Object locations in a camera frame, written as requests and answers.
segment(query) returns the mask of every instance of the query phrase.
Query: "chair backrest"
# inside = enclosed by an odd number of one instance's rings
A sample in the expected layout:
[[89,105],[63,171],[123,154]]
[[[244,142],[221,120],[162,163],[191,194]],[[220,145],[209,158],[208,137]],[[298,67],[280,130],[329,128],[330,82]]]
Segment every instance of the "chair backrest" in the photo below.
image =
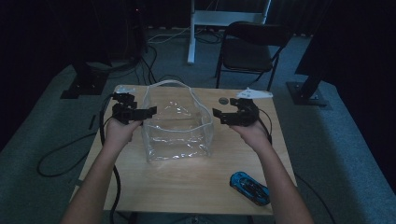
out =
[[235,21],[226,27],[223,41],[229,35],[243,39],[255,45],[268,45],[285,48],[292,37],[292,32],[289,27],[284,25]]

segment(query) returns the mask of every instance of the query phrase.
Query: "forearm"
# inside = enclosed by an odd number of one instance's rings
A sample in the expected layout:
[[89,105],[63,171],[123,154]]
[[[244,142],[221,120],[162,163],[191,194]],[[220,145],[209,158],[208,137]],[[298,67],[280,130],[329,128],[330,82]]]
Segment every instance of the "forearm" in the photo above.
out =
[[313,223],[306,205],[268,141],[255,148],[262,163],[276,223]]
[[62,223],[100,223],[118,153],[103,148],[69,204]]

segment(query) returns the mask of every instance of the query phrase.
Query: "table top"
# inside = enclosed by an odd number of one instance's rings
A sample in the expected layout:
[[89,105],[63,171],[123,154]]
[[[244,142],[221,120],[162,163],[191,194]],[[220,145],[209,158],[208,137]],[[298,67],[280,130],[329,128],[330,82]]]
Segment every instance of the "table top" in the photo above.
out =
[[[132,94],[135,96],[138,106],[141,106],[147,87],[123,87],[135,89]],[[158,88],[162,88],[164,92],[177,92],[175,87]],[[221,105],[219,98],[234,98],[241,90],[193,88],[193,91],[210,112],[213,107],[222,112],[235,112],[235,106]],[[292,181],[296,184],[273,100],[271,98],[256,99],[254,102],[271,118],[274,149]],[[113,100],[110,101],[105,113],[105,120],[111,116],[111,107],[115,103]],[[261,113],[261,118],[266,125],[269,125],[269,120],[263,113]],[[230,187],[230,177],[238,171],[247,173],[264,185],[266,183],[255,152],[245,144],[238,133],[227,125],[220,124],[217,118],[213,118],[213,121],[214,135],[211,157],[147,162],[141,128],[135,130],[133,141],[125,147],[116,162],[121,181],[121,194],[117,210],[272,215],[271,204],[258,206]],[[84,179],[101,148],[98,132],[79,179]],[[117,184],[113,175],[107,193],[105,210],[111,209],[116,193]]]

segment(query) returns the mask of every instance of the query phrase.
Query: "black hand-mounted device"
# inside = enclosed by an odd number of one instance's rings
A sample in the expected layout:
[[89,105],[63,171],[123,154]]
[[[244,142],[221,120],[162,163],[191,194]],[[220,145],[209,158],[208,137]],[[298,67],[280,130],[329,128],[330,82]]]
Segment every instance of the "black hand-mounted device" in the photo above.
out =
[[260,109],[253,103],[252,99],[230,98],[230,105],[236,106],[238,110],[235,113],[222,113],[220,110],[213,108],[213,116],[219,118],[221,124],[244,127],[258,120],[267,134],[268,141],[272,144],[272,136],[260,119]]
[[129,93],[114,93],[113,100],[118,101],[113,105],[112,117],[123,124],[128,124],[129,120],[152,119],[157,114],[157,106],[149,109],[137,109],[137,102],[134,96]]

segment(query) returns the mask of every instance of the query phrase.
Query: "person's right arm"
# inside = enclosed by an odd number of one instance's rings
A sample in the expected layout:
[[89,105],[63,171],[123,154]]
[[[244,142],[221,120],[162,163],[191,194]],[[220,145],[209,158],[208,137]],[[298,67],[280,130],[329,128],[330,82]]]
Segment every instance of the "person's right arm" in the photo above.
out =
[[268,141],[258,121],[248,127],[230,126],[257,153],[270,191],[276,224],[314,223],[300,193]]

